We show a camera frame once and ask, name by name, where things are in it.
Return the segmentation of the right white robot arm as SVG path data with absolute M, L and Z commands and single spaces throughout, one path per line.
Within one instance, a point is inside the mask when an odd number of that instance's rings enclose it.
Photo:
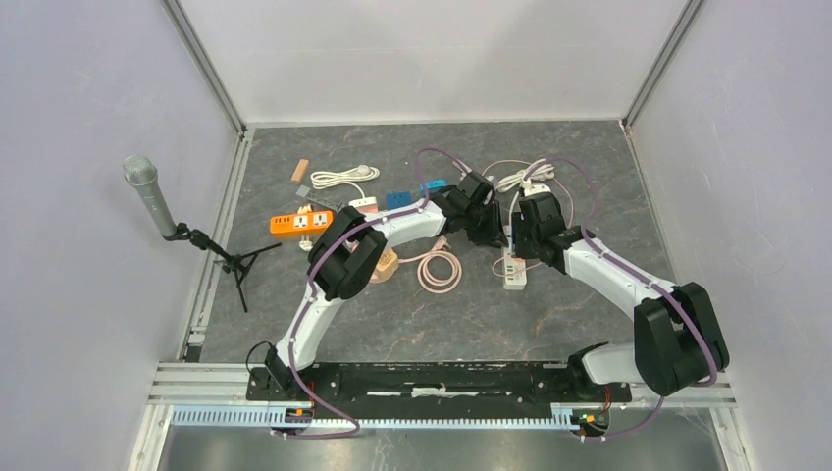
M 715 383 L 730 354 L 708 291 L 675 284 L 624 260 L 591 232 L 567 227 L 550 192 L 521 194 L 511 214 L 514 251 L 580 281 L 633 322 L 629 343 L 603 343 L 571 356 L 569 392 L 591 400 L 606 384 L 640 383 L 670 396 Z

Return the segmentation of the round pink socket base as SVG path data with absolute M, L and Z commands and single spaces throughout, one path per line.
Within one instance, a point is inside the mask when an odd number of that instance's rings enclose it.
M 372 284 L 380 284 L 389 280 L 399 267 L 398 256 L 392 249 L 386 249 L 371 275 Z

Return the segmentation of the silver microphone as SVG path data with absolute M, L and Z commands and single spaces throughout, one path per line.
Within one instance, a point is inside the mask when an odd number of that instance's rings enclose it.
M 170 212 L 158 183 L 158 169 L 143 155 L 131 155 L 123 163 L 126 182 L 137 192 L 163 238 L 177 232 L 177 223 Z

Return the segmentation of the gray black flat tool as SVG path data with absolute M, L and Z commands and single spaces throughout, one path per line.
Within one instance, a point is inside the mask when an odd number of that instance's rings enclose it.
M 340 211 L 344 207 L 343 202 L 338 202 L 330 198 L 327 198 L 317 190 L 306 185 L 301 185 L 295 194 L 311 202 L 314 205 L 321 206 L 325 209 L 329 209 L 335 212 Z

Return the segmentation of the small white power strip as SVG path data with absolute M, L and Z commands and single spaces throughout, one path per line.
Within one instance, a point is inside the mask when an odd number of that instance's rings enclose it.
M 523 290 L 527 285 L 527 264 L 508 247 L 502 249 L 502 285 L 506 290 Z

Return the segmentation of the pink white plug adapter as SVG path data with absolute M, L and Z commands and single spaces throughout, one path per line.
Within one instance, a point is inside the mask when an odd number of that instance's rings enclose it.
M 378 200 L 376 197 L 367 196 L 350 200 L 348 202 L 350 207 L 353 207 L 361 214 L 372 214 L 379 211 Z

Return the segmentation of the small brown wooden block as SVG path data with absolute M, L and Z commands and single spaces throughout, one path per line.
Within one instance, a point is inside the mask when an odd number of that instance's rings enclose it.
M 309 164 L 310 162 L 307 159 L 299 159 L 291 174 L 290 180 L 293 183 L 301 183 L 307 173 Z

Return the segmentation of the light blue adapter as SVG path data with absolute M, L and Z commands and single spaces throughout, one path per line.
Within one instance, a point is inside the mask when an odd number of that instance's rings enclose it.
M 427 181 L 425 183 L 420 183 L 417 193 L 423 194 L 425 192 L 433 193 L 439 191 L 447 186 L 447 181 L 445 180 L 433 180 Z

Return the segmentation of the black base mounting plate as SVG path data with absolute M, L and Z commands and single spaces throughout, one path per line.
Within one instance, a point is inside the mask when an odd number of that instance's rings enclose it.
M 313 414 L 334 419 L 339 411 L 359 419 L 532 419 L 547 418 L 559 404 L 628 403 L 629 386 L 595 385 L 565 363 L 540 361 L 449 363 L 314 364 L 286 390 L 258 367 L 246 397 L 261 401 L 303 401 L 308 393 L 333 406 L 316 404 Z

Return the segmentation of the blue cube adapter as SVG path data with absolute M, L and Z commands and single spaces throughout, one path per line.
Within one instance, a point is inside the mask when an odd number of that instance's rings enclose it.
M 388 210 L 394 210 L 412 204 L 413 196 L 410 191 L 390 192 L 385 196 L 385 202 Z

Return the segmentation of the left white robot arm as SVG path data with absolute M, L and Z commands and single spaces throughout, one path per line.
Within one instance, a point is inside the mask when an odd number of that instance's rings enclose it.
M 417 202 L 373 216 L 340 210 L 308 255 L 305 293 L 286 334 L 265 360 L 273 390 L 284 399 L 308 387 L 304 370 L 344 302 L 363 290 L 385 250 L 422 238 L 463 231 L 478 246 L 505 247 L 506 234 L 490 181 L 469 172 Z

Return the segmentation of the orange power strip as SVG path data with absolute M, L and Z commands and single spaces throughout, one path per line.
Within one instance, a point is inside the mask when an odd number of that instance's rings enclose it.
M 311 211 L 275 216 L 270 221 L 270 234 L 275 238 L 319 236 L 333 222 L 331 210 Z

